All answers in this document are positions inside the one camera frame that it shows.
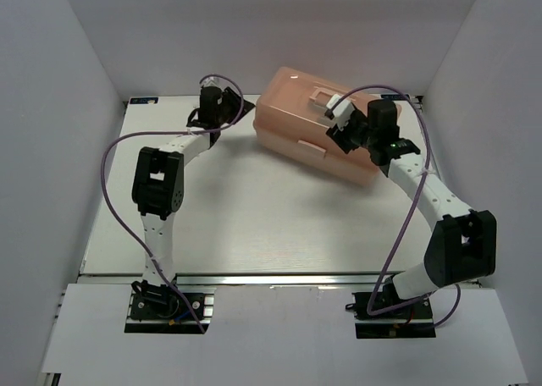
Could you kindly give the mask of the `pink plastic toolbox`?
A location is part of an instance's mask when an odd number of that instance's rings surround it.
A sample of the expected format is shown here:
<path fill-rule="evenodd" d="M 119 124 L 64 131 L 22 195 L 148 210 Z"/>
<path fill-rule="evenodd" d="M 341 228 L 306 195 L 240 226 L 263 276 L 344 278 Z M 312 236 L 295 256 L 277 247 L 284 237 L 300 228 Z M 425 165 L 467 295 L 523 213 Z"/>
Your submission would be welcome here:
<path fill-rule="evenodd" d="M 345 154 L 320 124 L 333 95 L 349 88 L 300 70 L 281 67 L 257 99 L 253 127 L 266 148 L 359 185 L 370 185 L 378 168 L 368 151 Z"/>

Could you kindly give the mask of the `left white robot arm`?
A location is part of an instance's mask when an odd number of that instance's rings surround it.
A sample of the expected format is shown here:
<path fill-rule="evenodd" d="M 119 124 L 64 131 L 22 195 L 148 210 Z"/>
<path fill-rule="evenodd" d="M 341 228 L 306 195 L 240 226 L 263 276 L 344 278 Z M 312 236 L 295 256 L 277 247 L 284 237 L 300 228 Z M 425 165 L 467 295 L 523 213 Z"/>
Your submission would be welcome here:
<path fill-rule="evenodd" d="M 132 288 L 160 317 L 171 317 L 179 307 L 180 297 L 171 289 L 173 225 L 185 196 L 185 166 L 214 146 L 224 126 L 254 107 L 230 87 L 203 87 L 187 131 L 158 148 L 139 151 L 131 197 L 141 216 L 146 260 L 142 281 Z"/>

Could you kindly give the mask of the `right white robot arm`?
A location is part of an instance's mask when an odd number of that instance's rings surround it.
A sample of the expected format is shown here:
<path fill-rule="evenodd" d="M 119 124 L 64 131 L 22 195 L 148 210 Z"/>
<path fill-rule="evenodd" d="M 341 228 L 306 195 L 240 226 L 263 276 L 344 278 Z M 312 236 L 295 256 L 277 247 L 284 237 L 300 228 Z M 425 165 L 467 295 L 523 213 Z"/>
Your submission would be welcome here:
<path fill-rule="evenodd" d="M 418 265 L 380 276 L 368 301 L 368 315 L 402 317 L 423 296 L 495 272 L 495 216 L 474 210 L 429 172 L 427 157 L 400 136 L 392 101 L 374 99 L 361 111 L 349 99 L 333 95 L 325 116 L 331 122 L 327 136 L 344 153 L 367 150 L 371 162 L 404 191 L 432 230 Z"/>

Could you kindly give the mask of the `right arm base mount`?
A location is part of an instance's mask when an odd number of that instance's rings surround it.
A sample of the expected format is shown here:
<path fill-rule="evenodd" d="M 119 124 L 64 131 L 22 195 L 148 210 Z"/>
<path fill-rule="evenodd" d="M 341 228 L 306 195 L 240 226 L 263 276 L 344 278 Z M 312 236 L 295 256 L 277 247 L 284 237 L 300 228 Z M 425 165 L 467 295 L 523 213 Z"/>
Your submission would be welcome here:
<path fill-rule="evenodd" d="M 354 316 L 357 339 L 432 339 L 433 311 L 428 298 L 378 316 L 370 316 L 366 307 L 370 292 L 353 293 L 353 302 L 345 310 Z"/>

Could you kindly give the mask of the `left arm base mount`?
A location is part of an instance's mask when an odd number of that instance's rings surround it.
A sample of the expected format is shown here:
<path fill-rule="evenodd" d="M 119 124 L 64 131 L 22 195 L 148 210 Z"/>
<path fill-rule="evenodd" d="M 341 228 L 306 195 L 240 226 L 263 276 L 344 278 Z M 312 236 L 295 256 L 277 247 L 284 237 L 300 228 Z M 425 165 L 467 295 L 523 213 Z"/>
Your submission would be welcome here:
<path fill-rule="evenodd" d="M 167 285 L 134 281 L 126 314 L 126 334 L 204 334 L 213 316 L 213 288 L 189 286 L 185 298 Z"/>

